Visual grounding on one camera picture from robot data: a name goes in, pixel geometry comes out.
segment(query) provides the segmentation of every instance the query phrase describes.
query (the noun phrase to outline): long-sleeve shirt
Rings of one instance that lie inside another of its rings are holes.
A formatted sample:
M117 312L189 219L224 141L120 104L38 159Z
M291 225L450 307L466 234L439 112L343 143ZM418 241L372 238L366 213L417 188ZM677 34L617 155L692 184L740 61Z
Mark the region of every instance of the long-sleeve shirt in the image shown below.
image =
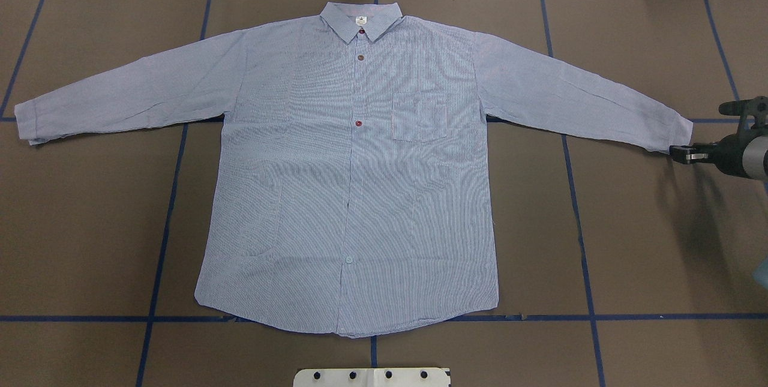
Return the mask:
M332 2L15 111L30 144L223 114L197 301L349 337L496 307L486 115L656 152L692 130L629 87L506 40L397 4Z

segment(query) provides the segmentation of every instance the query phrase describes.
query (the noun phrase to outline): white mounting plate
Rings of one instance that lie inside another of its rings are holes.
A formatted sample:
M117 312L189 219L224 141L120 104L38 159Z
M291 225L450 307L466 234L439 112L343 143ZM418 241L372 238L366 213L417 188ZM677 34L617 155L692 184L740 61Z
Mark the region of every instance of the white mounting plate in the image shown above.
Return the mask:
M293 387L450 387L450 373L449 368L300 370L293 377Z

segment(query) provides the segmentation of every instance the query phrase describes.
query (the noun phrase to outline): shirt's left sleeve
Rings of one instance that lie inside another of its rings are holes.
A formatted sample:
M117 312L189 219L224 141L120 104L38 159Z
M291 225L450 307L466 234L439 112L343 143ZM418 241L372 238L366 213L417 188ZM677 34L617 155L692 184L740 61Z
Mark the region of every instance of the shirt's left sleeve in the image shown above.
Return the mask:
M190 43L61 87L14 108L30 144L208 119L233 110L248 31Z
M693 124L627 86L489 34L475 34L473 61L489 115L516 124L669 153Z

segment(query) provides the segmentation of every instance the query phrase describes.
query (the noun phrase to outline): shirt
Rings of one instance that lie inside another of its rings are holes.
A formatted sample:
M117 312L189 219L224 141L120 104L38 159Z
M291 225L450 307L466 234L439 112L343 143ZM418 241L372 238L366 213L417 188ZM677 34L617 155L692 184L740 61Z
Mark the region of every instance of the shirt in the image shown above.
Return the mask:
M349 337L496 307L486 114L658 152L692 129L633 89L506 40L397 4L334 2L14 111L30 144L223 114L197 301Z

